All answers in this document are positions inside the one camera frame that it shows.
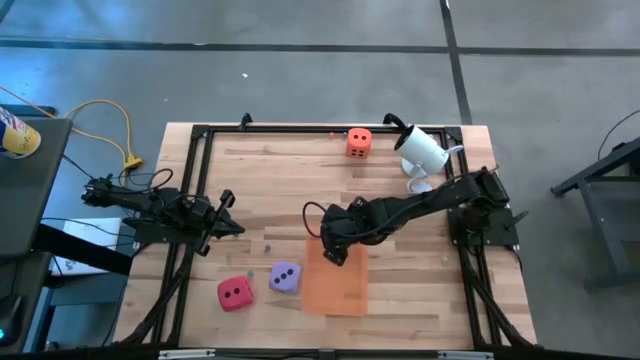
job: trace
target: black cable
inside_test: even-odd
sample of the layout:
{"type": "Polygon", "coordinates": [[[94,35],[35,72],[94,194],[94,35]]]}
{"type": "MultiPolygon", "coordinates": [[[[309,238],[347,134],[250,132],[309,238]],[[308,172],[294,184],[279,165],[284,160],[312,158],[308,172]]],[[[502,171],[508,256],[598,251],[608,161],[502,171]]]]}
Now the black cable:
{"type": "Polygon", "coordinates": [[[151,176],[151,179],[149,179],[149,181],[147,181],[147,189],[149,189],[149,192],[151,192],[151,189],[159,189],[161,186],[166,185],[169,182],[169,180],[171,180],[172,177],[173,177],[173,170],[169,168],[160,169],[151,176]],[[151,183],[153,183],[153,179],[155,179],[156,176],[162,174],[163,172],[169,172],[169,176],[167,176],[167,178],[163,182],[161,182],[159,185],[151,187],[151,183]]]}
{"type": "Polygon", "coordinates": [[[135,214],[132,214],[129,212],[129,210],[125,209],[124,206],[120,206],[120,209],[122,209],[122,211],[124,211],[125,214],[127,214],[127,217],[134,217],[135,214]]]}
{"type": "Polygon", "coordinates": [[[604,144],[607,142],[607,139],[609,138],[609,135],[611,135],[611,133],[613,132],[613,130],[615,130],[620,124],[622,124],[623,122],[627,121],[627,119],[629,119],[630,117],[632,117],[633,115],[637,114],[640,112],[640,109],[632,112],[631,114],[625,116],[622,120],[618,121],[618,123],[616,123],[611,130],[609,130],[609,132],[607,133],[607,136],[604,137],[604,140],[602,140],[602,144],[600,144],[600,148],[598,149],[598,160],[600,160],[600,153],[602,152],[602,148],[604,147],[604,144]]]}
{"type": "Polygon", "coordinates": [[[505,246],[509,251],[511,251],[513,253],[513,255],[516,256],[516,259],[518,260],[518,265],[520,265],[520,274],[524,274],[523,269],[522,269],[522,259],[520,258],[520,254],[518,254],[518,252],[516,251],[516,249],[514,249],[512,246],[510,245],[506,245],[505,246]]]}
{"type": "Polygon", "coordinates": [[[56,257],[53,257],[53,262],[56,264],[56,267],[58,268],[58,271],[60,272],[60,281],[62,282],[62,284],[60,284],[60,286],[56,286],[54,287],[54,289],[59,289],[61,287],[64,286],[64,274],[62,273],[62,269],[60,268],[60,264],[58,264],[58,259],[56,259],[56,257]]]}
{"type": "Polygon", "coordinates": [[[90,224],[90,223],[87,223],[87,222],[84,222],[84,221],[65,219],[65,218],[53,218],[53,217],[44,217],[44,218],[42,218],[42,220],[70,221],[70,222],[74,222],[74,223],[78,223],[78,224],[94,227],[94,228],[102,231],[103,233],[107,233],[109,235],[124,236],[124,237],[129,237],[129,238],[132,238],[132,239],[134,238],[134,236],[132,236],[132,235],[125,235],[125,234],[118,234],[118,233],[109,232],[107,230],[104,230],[104,229],[100,228],[98,225],[90,224]]]}
{"type": "MultiPolygon", "coordinates": [[[[148,174],[133,174],[131,176],[138,176],[138,175],[148,175],[148,174]]],[[[161,186],[165,185],[166,183],[168,183],[171,178],[173,177],[173,170],[169,169],[169,168],[164,168],[164,169],[160,169],[158,171],[156,171],[155,173],[152,174],[151,179],[149,179],[149,182],[147,182],[147,188],[144,190],[130,190],[130,191],[113,191],[110,190],[111,193],[113,194],[147,194],[150,193],[153,190],[158,190],[161,186]],[[151,182],[153,182],[153,179],[158,176],[159,174],[163,173],[163,172],[169,172],[169,176],[160,184],[156,185],[156,186],[151,186],[151,182]]],[[[90,185],[85,185],[85,188],[91,188],[90,185]]]]}
{"type": "Polygon", "coordinates": [[[82,171],[83,174],[87,175],[89,178],[91,178],[92,180],[95,179],[93,176],[91,176],[88,172],[84,171],[83,168],[80,167],[80,165],[76,164],[75,161],[71,160],[71,158],[69,158],[67,155],[62,154],[62,158],[67,160],[69,162],[69,164],[75,166],[76,168],[78,168],[78,170],[82,171]]]}
{"type": "Polygon", "coordinates": [[[307,206],[309,205],[313,205],[317,208],[319,208],[320,210],[322,210],[323,213],[327,213],[327,209],[325,209],[322,205],[318,204],[315,201],[309,201],[306,204],[304,204],[304,206],[302,207],[302,223],[304,223],[304,227],[307,229],[307,232],[315,237],[315,238],[319,238],[320,235],[314,234],[311,229],[309,228],[309,224],[307,223],[307,206]]]}
{"type": "Polygon", "coordinates": [[[115,311],[115,314],[113,314],[113,320],[111,321],[111,325],[109,326],[109,331],[107,331],[107,335],[104,337],[104,340],[102,340],[102,345],[100,346],[104,346],[107,343],[107,340],[109,340],[109,335],[111,335],[111,332],[113,331],[113,327],[116,325],[116,320],[118,320],[118,313],[119,313],[118,306],[120,306],[122,298],[124,297],[124,290],[126,288],[127,288],[127,284],[125,283],[124,286],[122,287],[122,290],[120,291],[118,302],[116,302],[116,311],[115,311]]]}
{"type": "Polygon", "coordinates": [[[137,182],[133,181],[133,177],[134,177],[134,176],[140,176],[140,175],[150,175],[150,176],[153,176],[153,174],[155,174],[155,173],[140,173],[140,174],[132,174],[132,173],[131,173],[131,171],[127,171],[127,175],[126,175],[126,176],[127,176],[127,179],[128,179],[128,180],[129,180],[133,185],[136,185],[136,186],[147,186],[147,184],[141,184],[141,183],[137,183],[137,182]]]}

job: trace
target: orange plastic tray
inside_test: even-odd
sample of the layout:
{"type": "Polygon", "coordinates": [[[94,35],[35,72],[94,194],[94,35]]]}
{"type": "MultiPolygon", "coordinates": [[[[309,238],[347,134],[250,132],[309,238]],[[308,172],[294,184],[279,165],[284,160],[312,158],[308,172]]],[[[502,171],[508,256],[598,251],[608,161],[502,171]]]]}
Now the orange plastic tray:
{"type": "Polygon", "coordinates": [[[363,316],[367,313],[367,250],[349,247],[344,265],[336,266],[322,254],[320,239],[308,239],[302,275],[302,309],[326,315],[363,316]]]}

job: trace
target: black wire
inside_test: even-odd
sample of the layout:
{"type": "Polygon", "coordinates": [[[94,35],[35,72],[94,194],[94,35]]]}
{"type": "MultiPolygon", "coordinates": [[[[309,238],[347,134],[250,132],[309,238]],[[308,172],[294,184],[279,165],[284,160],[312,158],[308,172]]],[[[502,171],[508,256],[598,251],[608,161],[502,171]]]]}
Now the black wire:
{"type": "Polygon", "coordinates": [[[60,286],[56,286],[54,287],[54,289],[59,289],[61,287],[64,286],[64,274],[62,273],[62,269],[60,268],[60,264],[58,264],[58,259],[56,259],[56,257],[53,257],[53,262],[56,263],[56,267],[58,268],[58,271],[60,272],[60,281],[62,282],[62,284],[60,284],[60,286]]]}
{"type": "Polygon", "coordinates": [[[75,161],[71,160],[71,158],[69,158],[67,155],[62,154],[62,158],[67,160],[69,162],[69,164],[75,166],[76,168],[78,168],[78,170],[82,171],[82,173],[84,173],[85,175],[87,175],[89,178],[91,178],[92,180],[95,179],[93,176],[91,176],[88,172],[84,171],[83,168],[80,167],[80,165],[76,164],[75,161]]]}
{"type": "MultiPolygon", "coordinates": [[[[134,174],[131,176],[138,176],[138,175],[148,175],[148,174],[134,174]]],[[[164,168],[164,169],[160,169],[158,171],[156,171],[155,173],[153,173],[151,175],[151,179],[149,179],[149,181],[147,182],[147,188],[144,190],[130,190],[130,191],[113,191],[110,190],[110,192],[112,194],[147,194],[150,193],[153,190],[158,190],[161,186],[165,185],[166,183],[169,182],[169,180],[171,180],[171,178],[173,177],[173,170],[169,169],[169,168],[164,168]],[[163,172],[169,172],[169,176],[160,184],[156,185],[156,186],[151,186],[151,183],[153,182],[153,179],[158,176],[159,174],[163,173],[163,172]]],[[[85,188],[91,188],[90,185],[85,185],[85,188]]]]}
{"type": "Polygon", "coordinates": [[[505,247],[507,248],[507,250],[511,251],[513,253],[513,255],[516,256],[516,259],[518,260],[518,265],[520,265],[520,274],[523,274],[522,259],[520,259],[520,254],[518,254],[516,249],[514,249],[512,246],[507,245],[505,247]]]}
{"type": "Polygon", "coordinates": [[[168,208],[169,205],[173,205],[173,203],[178,201],[179,199],[190,198],[190,197],[191,198],[204,198],[204,197],[207,197],[207,196],[206,195],[181,194],[181,195],[178,195],[178,196],[174,197],[173,199],[169,200],[169,202],[163,204],[162,207],[160,208],[159,212],[162,212],[164,209],[168,208]]]}
{"type": "Polygon", "coordinates": [[[311,229],[309,228],[309,224],[307,223],[307,206],[309,205],[313,205],[319,208],[325,214],[327,213],[327,209],[325,209],[322,205],[318,204],[315,201],[309,201],[306,204],[304,204],[304,206],[302,207],[302,222],[304,223],[304,227],[307,229],[307,232],[309,233],[309,235],[319,238],[320,235],[314,234],[313,231],[311,231],[311,229]]]}
{"type": "Polygon", "coordinates": [[[52,218],[52,217],[44,217],[42,218],[42,220],[57,220],[57,221],[70,221],[70,222],[74,222],[74,223],[78,223],[78,224],[82,224],[82,225],[87,225],[87,226],[91,226],[94,227],[100,231],[102,231],[103,233],[107,233],[109,235],[116,235],[116,236],[124,236],[124,237],[129,237],[133,239],[132,235],[125,235],[125,234],[118,234],[118,233],[112,233],[109,232],[107,230],[104,230],[102,228],[100,228],[98,225],[94,225],[94,224],[90,224],[84,221],[78,221],[78,220],[72,220],[72,219],[65,219],[65,218],[52,218]]]}
{"type": "Polygon", "coordinates": [[[623,122],[627,121],[627,119],[629,119],[630,117],[632,117],[633,115],[637,114],[640,112],[640,109],[632,112],[631,114],[625,116],[622,120],[618,121],[618,123],[616,123],[611,130],[609,130],[609,132],[607,133],[607,136],[604,137],[604,140],[602,140],[602,144],[600,144],[600,148],[598,149],[598,160],[600,160],[600,153],[602,152],[602,148],[604,147],[604,144],[607,142],[607,139],[609,138],[609,135],[611,135],[611,133],[613,132],[613,130],[615,130],[618,125],[622,124],[623,122]]]}
{"type": "Polygon", "coordinates": [[[125,214],[127,214],[127,217],[134,217],[135,214],[132,214],[129,212],[129,210],[125,209],[124,206],[120,206],[120,209],[122,209],[122,211],[124,211],[125,214]]]}
{"type": "Polygon", "coordinates": [[[116,325],[116,320],[118,319],[118,306],[120,306],[120,302],[122,301],[122,298],[124,297],[124,290],[127,288],[127,284],[125,283],[124,286],[122,287],[122,290],[120,291],[120,296],[118,297],[118,302],[116,302],[116,311],[115,314],[113,314],[113,320],[111,321],[111,325],[109,326],[109,331],[107,331],[107,336],[104,337],[104,340],[102,340],[102,345],[104,346],[107,343],[107,340],[109,340],[109,335],[111,335],[111,332],[113,331],[113,327],[116,325]]]}
{"type": "Polygon", "coordinates": [[[140,174],[132,174],[131,171],[127,171],[127,179],[129,179],[129,181],[136,186],[147,186],[147,184],[141,184],[141,183],[137,183],[135,181],[133,181],[133,177],[134,176],[140,176],[140,175],[150,175],[153,176],[155,173],[140,173],[140,174]]]}
{"type": "Polygon", "coordinates": [[[151,192],[151,189],[159,189],[161,186],[165,185],[166,183],[169,182],[169,180],[171,180],[171,178],[173,177],[173,170],[169,169],[169,168],[164,168],[164,169],[160,169],[158,171],[156,171],[152,176],[151,179],[149,179],[149,181],[147,182],[147,189],[149,189],[149,192],[151,192]],[[163,172],[169,172],[169,176],[167,176],[167,178],[161,182],[159,185],[156,185],[154,187],[151,187],[151,183],[153,182],[153,179],[156,178],[156,176],[162,174],[163,172]]]}

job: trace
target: concrete floor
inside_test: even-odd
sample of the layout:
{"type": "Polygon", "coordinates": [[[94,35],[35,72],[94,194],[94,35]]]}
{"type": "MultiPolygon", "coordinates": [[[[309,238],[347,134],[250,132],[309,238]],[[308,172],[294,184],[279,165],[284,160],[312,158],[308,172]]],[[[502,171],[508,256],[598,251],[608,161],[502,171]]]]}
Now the concrete floor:
{"type": "MultiPolygon", "coordinates": [[[[633,0],[450,0],[458,44],[490,47],[638,48],[633,0]]],[[[437,0],[16,0],[0,37],[244,44],[447,44],[437,0]]],[[[640,286],[587,293],[606,274],[582,200],[548,189],[596,158],[608,129],[640,107],[640,57],[462,56],[474,124],[488,125],[519,225],[524,277],[540,344],[637,356],[640,286]]],[[[161,52],[0,48],[0,80],[61,112],[93,98],[123,105],[134,151],[153,171],[169,121],[378,123],[387,112],[416,123],[460,124],[448,55],[161,52]]],[[[0,94],[0,102],[13,99],[0,94]]],[[[120,114],[96,106],[78,126],[123,142],[120,114]]],[[[630,120],[609,144],[635,138],[630,120]]],[[[119,154],[72,135],[67,155],[96,175],[117,173],[119,154]]],[[[86,179],[61,166],[46,215],[121,216],[82,205],[86,179]]],[[[114,308],[60,312],[51,340],[102,341],[114,308]],[[63,334],[65,324],[91,324],[63,334]]]]}

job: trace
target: black stand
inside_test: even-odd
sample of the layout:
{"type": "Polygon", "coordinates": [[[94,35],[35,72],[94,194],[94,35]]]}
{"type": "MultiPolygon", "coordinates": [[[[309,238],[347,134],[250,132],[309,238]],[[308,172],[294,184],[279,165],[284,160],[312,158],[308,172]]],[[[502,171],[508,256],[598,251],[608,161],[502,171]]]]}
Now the black stand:
{"type": "Polygon", "coordinates": [[[40,224],[32,245],[34,250],[44,250],[53,255],[81,262],[98,269],[128,276],[131,257],[92,244],[61,230],[40,224]]]}
{"type": "Polygon", "coordinates": [[[640,137],[624,144],[560,185],[551,188],[556,197],[579,189],[598,237],[606,245],[612,275],[585,282],[596,289],[640,281],[640,271],[631,268],[625,244],[640,238],[640,178],[604,176],[640,156],[640,137]]]}

